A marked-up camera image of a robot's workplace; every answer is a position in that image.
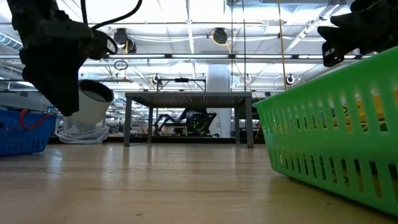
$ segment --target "floor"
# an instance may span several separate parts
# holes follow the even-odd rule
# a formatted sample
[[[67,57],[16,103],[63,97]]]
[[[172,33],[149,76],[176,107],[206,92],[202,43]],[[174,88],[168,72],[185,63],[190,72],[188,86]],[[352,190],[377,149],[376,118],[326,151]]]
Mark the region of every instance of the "floor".
[[[272,171],[265,147],[49,146],[0,158],[1,223],[395,223]]]

